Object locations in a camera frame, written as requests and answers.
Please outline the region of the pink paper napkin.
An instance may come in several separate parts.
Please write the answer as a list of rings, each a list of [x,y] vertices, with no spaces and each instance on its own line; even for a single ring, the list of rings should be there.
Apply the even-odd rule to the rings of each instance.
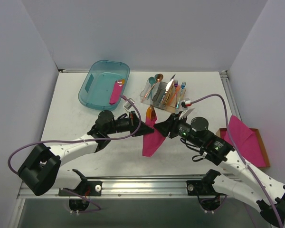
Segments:
[[[156,117],[152,120],[148,117],[146,118],[145,124],[152,128],[154,132],[143,136],[142,156],[152,157],[166,139],[154,128],[156,121]]]

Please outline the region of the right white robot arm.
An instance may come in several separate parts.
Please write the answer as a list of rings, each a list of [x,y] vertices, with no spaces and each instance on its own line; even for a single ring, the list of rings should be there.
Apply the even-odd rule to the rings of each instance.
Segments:
[[[222,138],[208,130],[209,123],[203,117],[195,117],[191,123],[178,114],[154,125],[164,137],[181,137],[199,148],[199,154],[218,167],[232,173],[239,181],[231,180],[216,170],[209,170],[201,180],[206,194],[220,193],[250,205],[262,218],[275,227],[285,224],[285,184],[271,178],[246,159]]]

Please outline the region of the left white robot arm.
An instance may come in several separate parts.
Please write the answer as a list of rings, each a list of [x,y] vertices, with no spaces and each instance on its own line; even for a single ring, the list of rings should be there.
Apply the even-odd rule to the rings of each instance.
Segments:
[[[111,111],[102,111],[91,130],[67,144],[46,146],[37,144],[18,169],[18,176],[36,196],[43,195],[52,187],[68,189],[75,195],[85,194],[94,187],[78,169],[63,170],[62,166],[84,155],[99,152],[111,141],[109,135],[129,132],[142,136],[154,132],[139,121],[135,111],[124,118],[114,118]]]

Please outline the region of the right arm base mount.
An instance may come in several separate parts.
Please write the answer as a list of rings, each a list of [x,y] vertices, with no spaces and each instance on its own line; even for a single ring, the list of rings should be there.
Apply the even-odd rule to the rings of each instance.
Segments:
[[[187,180],[186,181],[187,195],[189,196],[222,196],[214,190],[211,184],[202,182],[201,180]]]

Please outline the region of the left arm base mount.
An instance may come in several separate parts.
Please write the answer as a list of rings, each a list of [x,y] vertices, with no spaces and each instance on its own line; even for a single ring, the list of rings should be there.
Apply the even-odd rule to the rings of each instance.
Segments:
[[[63,190],[67,189],[81,196],[101,196],[103,182],[100,180],[76,180],[59,187],[59,196],[72,196],[71,193]]]

